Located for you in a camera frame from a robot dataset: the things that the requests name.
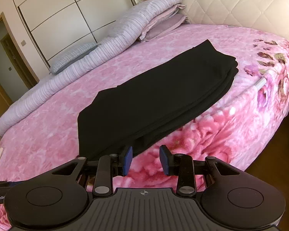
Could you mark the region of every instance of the pink floral bedspread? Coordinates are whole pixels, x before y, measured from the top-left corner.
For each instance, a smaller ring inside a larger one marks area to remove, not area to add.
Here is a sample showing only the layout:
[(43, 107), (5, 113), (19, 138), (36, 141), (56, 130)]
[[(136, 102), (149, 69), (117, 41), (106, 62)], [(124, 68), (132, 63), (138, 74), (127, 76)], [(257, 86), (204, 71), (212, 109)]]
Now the pink floral bedspread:
[[(191, 24), (132, 45), (11, 127), (0, 142), (5, 149), (0, 180), (27, 180), (75, 158), (78, 113), (98, 91), (117, 86), (206, 39), (216, 50), (236, 57), (239, 73), (231, 89), (202, 115), (135, 157), (129, 175), (114, 178), (114, 187), (175, 187), (177, 178), (164, 176), (161, 169), (162, 144), (172, 153), (189, 154), (195, 160), (215, 156), (245, 170), (288, 113), (289, 41), (249, 28)], [(258, 91), (254, 84), (261, 77), (267, 83)], [(197, 187), (203, 188), (200, 177)], [(0, 211), (0, 227), (8, 229), (2, 206)]]

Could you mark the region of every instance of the blue plaid pillow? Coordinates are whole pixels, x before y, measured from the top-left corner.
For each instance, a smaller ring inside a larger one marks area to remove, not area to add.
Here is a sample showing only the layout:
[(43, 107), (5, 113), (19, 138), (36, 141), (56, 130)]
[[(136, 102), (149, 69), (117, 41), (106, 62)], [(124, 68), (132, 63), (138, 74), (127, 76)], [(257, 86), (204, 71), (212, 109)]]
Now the blue plaid pillow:
[(59, 53), (53, 60), (50, 66), (50, 73), (59, 74), (74, 62), (84, 58), (91, 51), (97, 48), (98, 44), (95, 42), (78, 44), (67, 48), (62, 53)]

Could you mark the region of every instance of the black fabric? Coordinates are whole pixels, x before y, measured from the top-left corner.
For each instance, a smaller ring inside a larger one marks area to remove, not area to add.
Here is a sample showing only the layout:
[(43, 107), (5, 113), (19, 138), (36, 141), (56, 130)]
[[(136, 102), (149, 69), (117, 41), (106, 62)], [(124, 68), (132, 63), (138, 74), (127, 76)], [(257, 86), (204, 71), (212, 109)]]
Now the black fabric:
[(133, 146), (138, 155), (196, 118), (230, 89), (235, 57), (209, 40), (115, 87), (79, 113), (79, 154), (98, 160)]

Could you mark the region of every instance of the wooden door frame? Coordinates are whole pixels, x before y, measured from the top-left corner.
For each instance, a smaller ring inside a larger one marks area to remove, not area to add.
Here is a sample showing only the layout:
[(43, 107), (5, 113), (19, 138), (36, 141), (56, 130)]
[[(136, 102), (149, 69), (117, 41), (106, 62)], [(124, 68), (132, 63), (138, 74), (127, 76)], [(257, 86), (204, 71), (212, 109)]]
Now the wooden door frame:
[(13, 35), (13, 33), (12, 33), (9, 25), (8, 25), (8, 22), (7, 22), (7, 20), (6, 20), (5, 15), (4, 15), (3, 12), (0, 14), (0, 21), (1, 21), (1, 20), (3, 21), (3, 23), (4, 23), (4, 25), (5, 25), (5, 28), (6, 28), (7, 32), (8, 32), (8, 34), (10, 35), (10, 37), (11, 37), (11, 39), (12, 39), (12, 41), (13, 41), (13, 43), (14, 43), (14, 45), (15, 45), (18, 53), (19, 53), (19, 55), (21, 56), (21, 58), (22, 58), (22, 60), (24, 61), (25, 65), (27, 66), (28, 70), (29, 70), (30, 73), (33, 75), (33, 77), (34, 77), (34, 79), (36, 80), (36, 82), (39, 82), (39, 78), (37, 77), (37, 75), (36, 75), (35, 72), (33, 71), (32, 67), (31, 67), (30, 64), (28, 63), (27, 59), (25, 58), (25, 55), (24, 55), (23, 52), (21, 51), (21, 49), (20, 49), (20, 47), (19, 47), (19, 45), (18, 45), (18, 43), (17, 43), (17, 41), (16, 41), (16, 39), (15, 39), (15, 37), (14, 37), (14, 35)]
[(1, 86), (0, 84), (0, 95), (2, 96), (2, 98), (4, 99), (4, 101), (6, 102), (6, 104), (8, 106), (11, 106), (13, 104), (13, 101), (11, 100), (11, 98), (8, 96), (8, 94), (6, 93), (6, 91), (4, 90), (4, 88)]

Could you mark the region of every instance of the quilted headboard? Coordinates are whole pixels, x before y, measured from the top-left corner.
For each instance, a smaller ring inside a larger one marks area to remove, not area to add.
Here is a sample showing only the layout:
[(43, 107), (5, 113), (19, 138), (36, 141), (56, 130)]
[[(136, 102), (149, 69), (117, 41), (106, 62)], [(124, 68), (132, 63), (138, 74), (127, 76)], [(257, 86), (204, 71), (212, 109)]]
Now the quilted headboard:
[(289, 40), (289, 0), (183, 0), (190, 23), (254, 28)]

